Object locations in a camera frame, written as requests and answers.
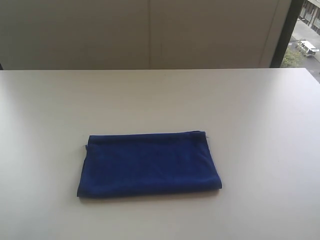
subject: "white table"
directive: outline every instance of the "white table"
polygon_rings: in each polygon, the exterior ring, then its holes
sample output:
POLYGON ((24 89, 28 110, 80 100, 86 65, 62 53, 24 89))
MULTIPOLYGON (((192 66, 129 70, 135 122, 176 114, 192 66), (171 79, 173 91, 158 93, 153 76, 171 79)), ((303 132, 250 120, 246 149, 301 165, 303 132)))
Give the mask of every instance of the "white table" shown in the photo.
POLYGON ((319 240, 305 69, 0 72, 1 240, 319 240), (76 197, 89 135, 202 130, 223 189, 76 197))

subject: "blue cloth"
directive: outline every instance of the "blue cloth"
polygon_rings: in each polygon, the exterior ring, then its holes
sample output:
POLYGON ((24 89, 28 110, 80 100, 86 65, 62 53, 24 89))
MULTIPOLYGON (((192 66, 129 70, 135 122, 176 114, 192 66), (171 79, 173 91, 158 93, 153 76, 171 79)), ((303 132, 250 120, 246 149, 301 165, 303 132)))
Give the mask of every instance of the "blue cloth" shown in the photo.
POLYGON ((77 196, 110 198, 222 188, 206 133, 93 135, 77 196))

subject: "white wall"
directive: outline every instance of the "white wall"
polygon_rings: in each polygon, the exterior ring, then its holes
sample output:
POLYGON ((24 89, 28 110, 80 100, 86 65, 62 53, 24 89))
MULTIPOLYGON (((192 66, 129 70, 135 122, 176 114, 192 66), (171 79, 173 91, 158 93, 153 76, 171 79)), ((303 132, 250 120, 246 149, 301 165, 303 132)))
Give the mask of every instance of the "white wall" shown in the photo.
POLYGON ((6 0, 4 69, 268 67, 290 0, 6 0))

